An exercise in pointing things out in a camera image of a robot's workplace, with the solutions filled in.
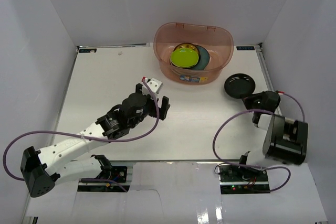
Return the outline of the lime green plate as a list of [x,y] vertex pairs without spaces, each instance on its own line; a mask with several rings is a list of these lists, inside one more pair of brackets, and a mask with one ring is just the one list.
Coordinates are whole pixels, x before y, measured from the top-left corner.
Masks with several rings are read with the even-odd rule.
[[181,48],[173,51],[170,56],[170,63],[180,68],[191,68],[199,61],[198,53],[189,48]]

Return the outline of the dark teal ceramic plate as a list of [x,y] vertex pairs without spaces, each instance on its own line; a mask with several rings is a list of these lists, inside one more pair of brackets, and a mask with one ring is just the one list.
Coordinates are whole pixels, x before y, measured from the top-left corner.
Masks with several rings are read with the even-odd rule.
[[196,48],[199,51],[199,61],[191,68],[191,70],[204,70],[210,61],[209,52],[204,47],[199,45],[196,45]]

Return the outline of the yellow patterned black plate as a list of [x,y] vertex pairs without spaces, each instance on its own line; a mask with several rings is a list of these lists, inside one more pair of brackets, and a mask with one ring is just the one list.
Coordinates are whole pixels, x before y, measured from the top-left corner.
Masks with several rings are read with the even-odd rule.
[[190,60],[198,61],[199,60],[199,51],[194,44],[191,43],[182,43],[175,47],[172,52],[171,58],[173,60]]

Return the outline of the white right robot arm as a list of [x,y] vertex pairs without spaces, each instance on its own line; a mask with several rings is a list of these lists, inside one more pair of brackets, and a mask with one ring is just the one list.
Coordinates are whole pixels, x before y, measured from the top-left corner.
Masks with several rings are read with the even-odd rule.
[[[275,111],[285,95],[295,101],[302,120],[294,120]],[[237,168],[238,177],[247,182],[256,175],[256,169],[276,164],[301,165],[307,155],[308,123],[299,101],[283,91],[263,91],[242,98],[244,106],[253,111],[255,127],[265,130],[261,149],[242,155]]]

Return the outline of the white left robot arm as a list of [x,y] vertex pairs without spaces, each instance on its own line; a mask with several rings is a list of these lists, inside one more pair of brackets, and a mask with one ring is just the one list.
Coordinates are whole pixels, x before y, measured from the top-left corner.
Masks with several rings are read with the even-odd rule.
[[165,120],[170,104],[168,97],[163,96],[158,105],[162,87],[161,81],[144,78],[134,93],[80,133],[65,133],[67,139],[38,150],[32,146],[25,149],[20,171],[30,196],[41,197],[56,185],[71,180],[118,184],[121,177],[104,155],[92,155],[84,161],[77,158],[109,143],[127,142],[125,136],[147,116]]

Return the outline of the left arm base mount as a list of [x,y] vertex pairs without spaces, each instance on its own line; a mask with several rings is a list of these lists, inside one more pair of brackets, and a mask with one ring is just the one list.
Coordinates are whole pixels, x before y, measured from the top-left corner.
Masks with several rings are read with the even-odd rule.
[[128,168],[126,166],[112,166],[111,169],[102,171],[98,178],[125,183],[127,181],[127,171]]

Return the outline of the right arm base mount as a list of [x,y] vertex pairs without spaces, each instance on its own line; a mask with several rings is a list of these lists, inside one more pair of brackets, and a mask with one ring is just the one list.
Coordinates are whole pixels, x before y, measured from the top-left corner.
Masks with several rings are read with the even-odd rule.
[[221,186],[253,186],[268,184],[269,179],[265,171],[240,166],[218,165],[215,174],[219,176]]

